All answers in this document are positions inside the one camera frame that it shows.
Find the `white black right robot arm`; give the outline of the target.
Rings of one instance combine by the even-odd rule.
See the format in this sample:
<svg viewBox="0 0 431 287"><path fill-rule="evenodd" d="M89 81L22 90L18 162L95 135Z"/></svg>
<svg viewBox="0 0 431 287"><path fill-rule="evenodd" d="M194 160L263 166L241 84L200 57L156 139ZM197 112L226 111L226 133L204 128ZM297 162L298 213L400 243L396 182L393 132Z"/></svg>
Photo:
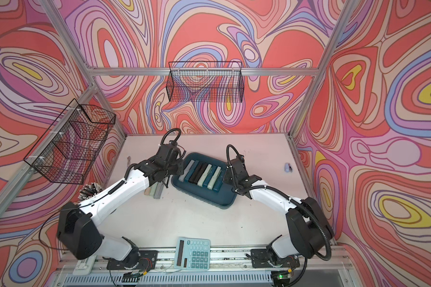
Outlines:
<svg viewBox="0 0 431 287"><path fill-rule="evenodd" d="M332 258L331 239L334 232L316 200L289 196L267 184L261 177L249 175L243 155L227 159L227 168L234 193L260 202L286 219L287 235L279 235L266 247L271 264L277 265L292 255L301 255L306 259L318 257L323 261Z"/></svg>

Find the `teal plastic storage box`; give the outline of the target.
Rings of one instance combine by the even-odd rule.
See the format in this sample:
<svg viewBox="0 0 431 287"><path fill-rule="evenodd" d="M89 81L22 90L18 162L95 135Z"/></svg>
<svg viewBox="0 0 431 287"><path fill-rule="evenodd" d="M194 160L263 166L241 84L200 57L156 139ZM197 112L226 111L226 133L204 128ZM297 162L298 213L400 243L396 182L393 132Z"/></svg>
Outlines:
<svg viewBox="0 0 431 287"><path fill-rule="evenodd" d="M221 167L221 172L225 172L227 170L226 163L221 160L209 157L207 155L203 155L200 153L190 153L184 159L184 168L188 165L190 160L198 160L203 163L208 163L211 165L215 165L217 167ZM227 184L222 184L222 187L219 192L215 192L213 189L209 190L207 188L199 187L196 184L190 184L189 182L180 182L178 180L179 176L174 175L171 179L172 185L179 191L202 200L203 202L212 204L220 209L229 208L235 201L237 196L231 190L231 186Z"/></svg>

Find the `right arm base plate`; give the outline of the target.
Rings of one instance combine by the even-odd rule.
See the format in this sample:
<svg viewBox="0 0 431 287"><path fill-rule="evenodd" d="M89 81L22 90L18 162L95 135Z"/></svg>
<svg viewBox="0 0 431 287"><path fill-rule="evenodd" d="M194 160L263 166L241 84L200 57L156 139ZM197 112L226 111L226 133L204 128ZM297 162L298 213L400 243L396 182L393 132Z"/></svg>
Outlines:
<svg viewBox="0 0 431 287"><path fill-rule="evenodd" d="M251 260L251 264L255 269L287 268L294 270L301 266L297 256L280 258L268 249L251 249L246 256Z"/></svg>

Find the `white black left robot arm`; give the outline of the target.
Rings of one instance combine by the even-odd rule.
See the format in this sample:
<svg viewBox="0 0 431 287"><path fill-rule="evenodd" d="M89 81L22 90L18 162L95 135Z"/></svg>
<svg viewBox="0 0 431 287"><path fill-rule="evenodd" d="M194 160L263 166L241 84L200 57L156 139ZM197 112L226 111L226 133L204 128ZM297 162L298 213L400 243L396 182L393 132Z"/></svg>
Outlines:
<svg viewBox="0 0 431 287"><path fill-rule="evenodd" d="M65 204L59 214L57 239L78 260L102 256L134 269L140 261L131 240L101 234L98 227L117 208L157 182L183 174L183 153L176 141L162 143L153 157L128 166L114 185L79 204Z"/></svg>

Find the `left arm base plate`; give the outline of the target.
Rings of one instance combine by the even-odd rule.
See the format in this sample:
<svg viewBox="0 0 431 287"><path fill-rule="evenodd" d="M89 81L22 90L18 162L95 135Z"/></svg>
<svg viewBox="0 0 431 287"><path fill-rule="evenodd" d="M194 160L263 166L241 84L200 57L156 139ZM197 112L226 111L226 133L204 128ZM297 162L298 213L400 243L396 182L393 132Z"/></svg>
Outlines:
<svg viewBox="0 0 431 287"><path fill-rule="evenodd" d="M155 269L157 260L157 250L139 250L136 251L133 257L124 261L109 259L107 270L151 271Z"/></svg>

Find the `teal pruning pliers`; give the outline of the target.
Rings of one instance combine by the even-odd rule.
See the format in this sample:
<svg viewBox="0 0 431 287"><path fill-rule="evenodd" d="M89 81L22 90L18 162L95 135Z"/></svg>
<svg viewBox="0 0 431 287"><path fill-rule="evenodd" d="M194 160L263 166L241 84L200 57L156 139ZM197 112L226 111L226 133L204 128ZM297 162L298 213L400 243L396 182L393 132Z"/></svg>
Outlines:
<svg viewBox="0 0 431 287"><path fill-rule="evenodd" d="M189 182L190 181L190 178L194 174L194 172L197 169L198 165L199 165L199 161L198 160L196 160L196 161L193 162L192 167L190 168L189 172L187 173L186 177L184 178L185 182Z"/></svg>

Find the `grey pliers group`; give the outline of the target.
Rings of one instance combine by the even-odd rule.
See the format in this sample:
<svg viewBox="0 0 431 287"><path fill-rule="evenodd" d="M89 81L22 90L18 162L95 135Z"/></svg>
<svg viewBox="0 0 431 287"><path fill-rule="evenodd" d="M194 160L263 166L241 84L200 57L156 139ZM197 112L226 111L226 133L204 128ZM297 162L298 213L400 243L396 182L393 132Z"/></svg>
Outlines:
<svg viewBox="0 0 431 287"><path fill-rule="evenodd" d="M160 199L162 197L162 193L165 187L165 184L163 182L157 182L155 183L155 192L154 192L154 199Z"/></svg>

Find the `light green pliers group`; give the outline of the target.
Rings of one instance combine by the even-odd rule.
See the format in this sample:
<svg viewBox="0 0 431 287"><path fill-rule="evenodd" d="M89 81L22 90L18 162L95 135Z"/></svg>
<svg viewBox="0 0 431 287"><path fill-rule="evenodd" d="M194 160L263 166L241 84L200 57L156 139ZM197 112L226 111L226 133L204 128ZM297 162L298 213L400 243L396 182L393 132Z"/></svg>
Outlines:
<svg viewBox="0 0 431 287"><path fill-rule="evenodd" d="M154 197L155 196L157 186L158 186L158 183L155 183L154 185L151 186L151 188L150 188L150 197Z"/></svg>

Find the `grey pruning pliers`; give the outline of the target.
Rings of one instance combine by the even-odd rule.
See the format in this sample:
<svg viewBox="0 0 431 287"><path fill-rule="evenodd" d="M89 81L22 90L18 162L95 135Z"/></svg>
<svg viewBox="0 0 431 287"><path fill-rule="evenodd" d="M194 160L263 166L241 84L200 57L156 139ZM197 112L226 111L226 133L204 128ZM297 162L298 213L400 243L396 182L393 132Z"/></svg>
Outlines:
<svg viewBox="0 0 431 287"><path fill-rule="evenodd" d="M184 169L184 173L179 176L178 180L180 182L184 182L185 177L188 175L189 171L191 170L192 166L194 165L195 160L190 160L188 165Z"/></svg>

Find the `teal pliers group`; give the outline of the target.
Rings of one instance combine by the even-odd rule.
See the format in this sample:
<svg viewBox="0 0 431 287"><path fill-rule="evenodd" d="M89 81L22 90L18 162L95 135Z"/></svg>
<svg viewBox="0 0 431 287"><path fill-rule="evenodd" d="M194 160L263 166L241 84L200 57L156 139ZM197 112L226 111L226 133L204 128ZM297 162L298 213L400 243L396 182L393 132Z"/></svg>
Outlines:
<svg viewBox="0 0 431 287"><path fill-rule="evenodd" d="M213 187L213 190L215 192L219 192L220 191L220 189L222 187L222 184L223 184L223 181L224 181L224 177L225 177L225 172L221 172L220 175L218 176L215 184L214 184L214 187Z"/></svg>

